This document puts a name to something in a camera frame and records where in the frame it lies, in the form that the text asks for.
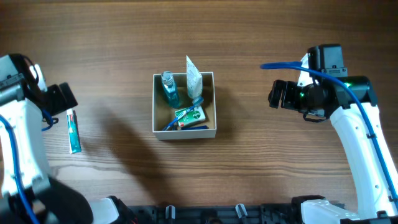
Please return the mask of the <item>blue mouthwash bottle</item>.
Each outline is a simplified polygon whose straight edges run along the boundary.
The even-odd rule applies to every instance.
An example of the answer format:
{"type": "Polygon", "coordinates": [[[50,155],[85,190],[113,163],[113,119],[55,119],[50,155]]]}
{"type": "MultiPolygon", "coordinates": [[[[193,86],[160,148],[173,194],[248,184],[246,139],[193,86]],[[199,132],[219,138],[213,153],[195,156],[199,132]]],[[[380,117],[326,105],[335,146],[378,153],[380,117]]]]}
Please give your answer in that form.
{"type": "Polygon", "coordinates": [[[172,108],[180,108],[180,98],[173,73],[171,71],[164,71],[161,74],[161,80],[168,104],[172,108]]]}

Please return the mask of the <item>teal small toothpaste tube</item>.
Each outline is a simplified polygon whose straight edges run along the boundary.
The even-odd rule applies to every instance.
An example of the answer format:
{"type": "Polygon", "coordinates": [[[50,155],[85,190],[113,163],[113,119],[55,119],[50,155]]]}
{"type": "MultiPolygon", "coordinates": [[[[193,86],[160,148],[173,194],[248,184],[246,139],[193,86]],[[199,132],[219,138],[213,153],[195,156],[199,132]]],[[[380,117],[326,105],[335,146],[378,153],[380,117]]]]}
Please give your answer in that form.
{"type": "Polygon", "coordinates": [[[81,152],[80,137],[76,122],[75,112],[70,108],[67,110],[68,138],[70,143],[70,154],[81,152]]]}

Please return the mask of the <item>white toothpaste tube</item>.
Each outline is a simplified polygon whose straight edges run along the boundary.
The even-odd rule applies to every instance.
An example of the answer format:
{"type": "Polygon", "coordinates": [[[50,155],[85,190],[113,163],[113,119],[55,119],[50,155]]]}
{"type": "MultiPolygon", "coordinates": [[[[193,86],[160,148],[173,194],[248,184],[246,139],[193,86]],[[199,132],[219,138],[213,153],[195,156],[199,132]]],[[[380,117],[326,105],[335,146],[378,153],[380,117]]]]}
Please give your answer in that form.
{"type": "Polygon", "coordinates": [[[188,56],[186,56],[186,62],[188,96],[194,100],[202,94],[203,77],[188,56]]]}

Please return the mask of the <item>green soap box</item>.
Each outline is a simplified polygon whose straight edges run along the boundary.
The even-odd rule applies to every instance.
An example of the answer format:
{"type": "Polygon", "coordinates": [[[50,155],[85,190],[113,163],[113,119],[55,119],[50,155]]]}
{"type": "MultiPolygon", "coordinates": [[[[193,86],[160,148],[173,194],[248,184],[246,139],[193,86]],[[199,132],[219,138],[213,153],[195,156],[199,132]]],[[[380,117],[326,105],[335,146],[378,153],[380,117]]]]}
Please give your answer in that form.
{"type": "Polygon", "coordinates": [[[177,121],[177,125],[180,128],[190,127],[198,123],[204,122],[206,115],[201,106],[194,108],[189,111],[184,117],[177,121]]]}

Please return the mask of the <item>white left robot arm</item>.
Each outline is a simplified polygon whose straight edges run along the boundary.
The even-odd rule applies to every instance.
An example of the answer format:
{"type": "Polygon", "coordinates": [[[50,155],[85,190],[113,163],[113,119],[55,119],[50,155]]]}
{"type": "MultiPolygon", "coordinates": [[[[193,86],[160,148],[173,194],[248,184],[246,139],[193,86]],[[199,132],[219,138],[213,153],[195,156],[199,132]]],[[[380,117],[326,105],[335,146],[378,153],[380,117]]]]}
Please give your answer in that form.
{"type": "Polygon", "coordinates": [[[67,83],[43,91],[37,84],[1,84],[4,176],[1,223],[92,223],[81,193],[53,178],[45,155],[43,122],[77,105],[67,83]]]}

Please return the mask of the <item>blue disposable razor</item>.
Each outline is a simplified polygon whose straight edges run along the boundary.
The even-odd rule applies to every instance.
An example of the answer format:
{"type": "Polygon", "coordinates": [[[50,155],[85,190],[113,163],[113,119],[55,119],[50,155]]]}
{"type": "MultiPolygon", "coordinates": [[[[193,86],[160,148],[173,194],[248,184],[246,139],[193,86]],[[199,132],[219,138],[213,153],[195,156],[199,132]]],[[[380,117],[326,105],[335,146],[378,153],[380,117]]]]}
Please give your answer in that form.
{"type": "Polygon", "coordinates": [[[193,127],[184,127],[182,130],[202,130],[202,129],[208,129],[207,125],[202,125],[202,126],[193,126],[193,127]]]}

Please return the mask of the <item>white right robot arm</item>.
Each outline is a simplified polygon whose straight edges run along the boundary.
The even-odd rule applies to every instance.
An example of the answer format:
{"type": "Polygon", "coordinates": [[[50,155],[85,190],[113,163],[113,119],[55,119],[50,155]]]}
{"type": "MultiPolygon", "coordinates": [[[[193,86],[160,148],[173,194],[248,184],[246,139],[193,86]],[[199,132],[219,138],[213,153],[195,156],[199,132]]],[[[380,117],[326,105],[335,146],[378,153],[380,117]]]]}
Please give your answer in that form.
{"type": "Polygon", "coordinates": [[[333,205],[320,195],[293,198],[290,218],[294,223],[397,223],[397,170],[368,78],[322,78],[308,83],[276,80],[268,99],[273,108],[310,115],[311,122],[331,122],[356,188],[357,212],[333,205]]]}

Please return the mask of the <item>white cardboard box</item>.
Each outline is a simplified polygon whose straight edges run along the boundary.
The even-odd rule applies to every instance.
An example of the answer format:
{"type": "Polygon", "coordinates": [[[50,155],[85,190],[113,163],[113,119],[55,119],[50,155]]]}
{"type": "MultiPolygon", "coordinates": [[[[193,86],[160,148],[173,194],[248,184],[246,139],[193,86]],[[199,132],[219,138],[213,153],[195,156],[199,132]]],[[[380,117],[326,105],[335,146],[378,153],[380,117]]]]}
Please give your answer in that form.
{"type": "Polygon", "coordinates": [[[214,138],[217,131],[216,95],[213,72],[203,72],[204,102],[201,104],[206,120],[200,126],[206,129],[165,131],[164,128],[175,118],[175,109],[165,99],[160,74],[152,79],[152,132],[159,140],[214,138]]]}

